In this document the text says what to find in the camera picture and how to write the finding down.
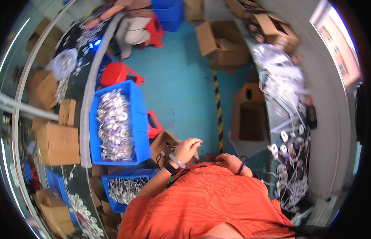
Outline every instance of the patterned top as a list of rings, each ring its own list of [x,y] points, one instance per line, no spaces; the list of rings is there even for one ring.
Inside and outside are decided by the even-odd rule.
[[[151,6],[150,0],[116,0],[115,5],[126,6],[129,18],[151,18],[153,15],[152,9],[142,9]]]
[[[231,224],[244,238],[291,235],[273,224],[292,226],[279,202],[269,200],[260,180],[234,175],[211,162],[188,168],[188,173],[157,197],[137,197],[130,202],[118,239],[197,238],[223,223]]]

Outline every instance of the seated worker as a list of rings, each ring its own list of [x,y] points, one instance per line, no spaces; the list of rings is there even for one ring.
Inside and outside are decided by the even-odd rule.
[[[88,27],[92,28],[105,19],[114,16],[124,8],[128,10],[127,17],[123,17],[115,34],[119,48],[121,49],[121,61],[130,57],[132,45],[141,43],[145,43],[146,45],[151,38],[150,33],[145,30],[153,15],[151,1],[116,0],[113,7],[104,12],[98,19],[88,24]]]
[[[174,156],[186,164],[201,143],[197,138],[182,141]],[[168,161],[129,203],[118,239],[296,235],[279,202],[269,200],[267,187],[236,156],[221,154],[216,162],[195,164],[176,173],[178,164]],[[176,174],[173,184],[164,190],[171,174]]]

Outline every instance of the painted floor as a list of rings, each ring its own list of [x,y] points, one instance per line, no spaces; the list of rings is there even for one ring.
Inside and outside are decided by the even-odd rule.
[[[165,33],[163,43],[164,46],[159,49],[152,45],[143,50],[135,47],[131,57],[124,63],[145,78],[141,89],[147,109],[156,112],[165,130],[172,131],[180,140],[200,138],[203,141],[198,150],[201,159],[206,153],[218,155],[218,121],[212,71],[209,59],[200,55],[195,26],[183,22],[178,32]],[[236,153],[228,138],[233,96],[247,81],[247,70],[250,70],[249,66],[242,67],[234,75],[217,71],[224,152],[233,155]]]

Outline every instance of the beige pants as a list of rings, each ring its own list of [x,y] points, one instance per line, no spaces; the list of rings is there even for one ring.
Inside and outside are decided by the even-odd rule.
[[[116,31],[115,38],[122,51],[121,59],[131,55],[132,45],[138,45],[148,41],[151,34],[145,30],[152,18],[125,18]]]

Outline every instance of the yellow and black tape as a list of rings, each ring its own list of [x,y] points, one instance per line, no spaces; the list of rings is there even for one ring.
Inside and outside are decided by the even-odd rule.
[[[220,102],[220,94],[219,94],[219,85],[217,83],[216,70],[213,69],[213,68],[212,68],[212,76],[213,76],[213,87],[215,89],[215,96],[216,96],[217,120],[218,120],[218,123],[219,123],[219,148],[220,148],[220,153],[224,153],[223,117],[221,116],[221,102]]]

